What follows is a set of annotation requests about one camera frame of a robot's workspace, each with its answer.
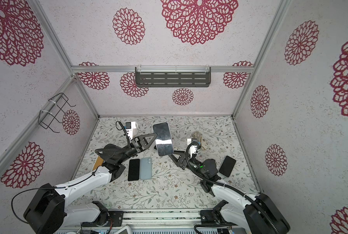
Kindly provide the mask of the pale green phone case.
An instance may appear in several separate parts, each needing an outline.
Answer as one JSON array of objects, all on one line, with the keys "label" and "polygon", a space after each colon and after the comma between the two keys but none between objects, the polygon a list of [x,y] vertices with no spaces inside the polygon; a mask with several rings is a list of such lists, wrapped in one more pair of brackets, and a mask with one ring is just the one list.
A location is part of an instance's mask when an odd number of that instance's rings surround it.
[{"label": "pale green phone case", "polygon": [[140,175],[141,180],[149,180],[152,178],[152,158],[142,158],[140,160]]},{"label": "pale green phone case", "polygon": [[154,124],[152,129],[157,134],[156,144],[172,144],[171,131],[167,122]]}]

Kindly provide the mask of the black phone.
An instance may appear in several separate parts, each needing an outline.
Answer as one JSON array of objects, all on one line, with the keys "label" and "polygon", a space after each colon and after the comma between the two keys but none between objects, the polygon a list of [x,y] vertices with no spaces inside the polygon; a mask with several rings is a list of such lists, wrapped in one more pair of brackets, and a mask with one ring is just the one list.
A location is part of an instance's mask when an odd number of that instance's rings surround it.
[{"label": "black phone", "polygon": [[225,156],[220,168],[219,173],[225,177],[230,177],[233,168],[236,164],[236,160],[230,156]]}]

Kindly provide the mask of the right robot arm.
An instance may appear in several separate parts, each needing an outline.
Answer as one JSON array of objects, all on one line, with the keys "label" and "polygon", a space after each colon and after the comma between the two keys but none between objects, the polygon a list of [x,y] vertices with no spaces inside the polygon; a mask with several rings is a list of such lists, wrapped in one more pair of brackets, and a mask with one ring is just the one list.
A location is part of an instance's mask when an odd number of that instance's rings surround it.
[{"label": "right robot arm", "polygon": [[210,215],[212,223],[220,226],[237,225],[250,234],[287,234],[290,225],[269,196],[263,193],[246,194],[218,176],[216,161],[201,162],[184,151],[174,151],[169,155],[181,169],[189,169],[200,180],[205,191],[221,201]]}]

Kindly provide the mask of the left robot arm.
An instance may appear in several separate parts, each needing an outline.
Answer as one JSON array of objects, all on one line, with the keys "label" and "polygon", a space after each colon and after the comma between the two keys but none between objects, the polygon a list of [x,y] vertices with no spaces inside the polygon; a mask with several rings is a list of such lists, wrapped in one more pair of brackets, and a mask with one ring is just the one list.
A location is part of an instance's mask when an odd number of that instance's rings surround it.
[{"label": "left robot arm", "polygon": [[82,223],[104,226],[110,216],[108,209],[99,201],[73,206],[72,202],[84,194],[106,185],[121,176],[125,170],[123,162],[150,148],[157,138],[156,133],[137,136],[128,140],[125,147],[108,144],[95,150],[103,159],[101,166],[72,181],[51,186],[41,186],[24,218],[37,234],[53,234],[59,228]]}]

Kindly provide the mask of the crumpled clear plastic bag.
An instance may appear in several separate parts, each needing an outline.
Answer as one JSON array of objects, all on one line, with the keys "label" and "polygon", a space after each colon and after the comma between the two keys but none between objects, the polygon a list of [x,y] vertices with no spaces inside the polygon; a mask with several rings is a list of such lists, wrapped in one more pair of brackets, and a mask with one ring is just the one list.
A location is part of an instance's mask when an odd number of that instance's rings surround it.
[{"label": "crumpled clear plastic bag", "polygon": [[191,134],[190,138],[196,139],[198,142],[201,143],[201,146],[205,149],[207,147],[207,143],[208,141],[206,140],[206,138],[203,136],[202,133],[200,133],[199,131],[195,131]]}]

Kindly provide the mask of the white wooden-top tissue box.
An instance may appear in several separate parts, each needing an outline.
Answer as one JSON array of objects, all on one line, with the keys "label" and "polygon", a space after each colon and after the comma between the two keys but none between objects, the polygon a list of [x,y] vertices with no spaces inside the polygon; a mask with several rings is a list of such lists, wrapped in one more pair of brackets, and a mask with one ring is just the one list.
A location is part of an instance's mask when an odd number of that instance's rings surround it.
[{"label": "white wooden-top tissue box", "polygon": [[94,166],[93,166],[93,171],[96,170],[99,166],[101,166],[102,164],[104,163],[104,160],[98,156],[95,163],[94,163]]}]

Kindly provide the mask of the grey metal wall shelf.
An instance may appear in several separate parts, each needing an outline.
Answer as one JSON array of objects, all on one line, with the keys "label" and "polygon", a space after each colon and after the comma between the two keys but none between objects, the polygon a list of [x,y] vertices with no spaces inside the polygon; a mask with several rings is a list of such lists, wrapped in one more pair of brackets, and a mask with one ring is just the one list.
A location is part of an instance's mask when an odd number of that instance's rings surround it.
[{"label": "grey metal wall shelf", "polygon": [[155,70],[136,67],[135,83],[139,88],[207,88],[211,84],[211,68]]}]

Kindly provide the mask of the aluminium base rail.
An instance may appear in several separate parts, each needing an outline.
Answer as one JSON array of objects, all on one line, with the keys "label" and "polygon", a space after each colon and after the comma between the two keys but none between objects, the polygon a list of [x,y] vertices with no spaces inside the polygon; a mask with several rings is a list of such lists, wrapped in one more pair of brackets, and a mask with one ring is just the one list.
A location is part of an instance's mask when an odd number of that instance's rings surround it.
[{"label": "aluminium base rail", "polygon": [[58,234],[246,234],[239,226],[215,227],[211,209],[111,210],[104,226],[76,224]]}]

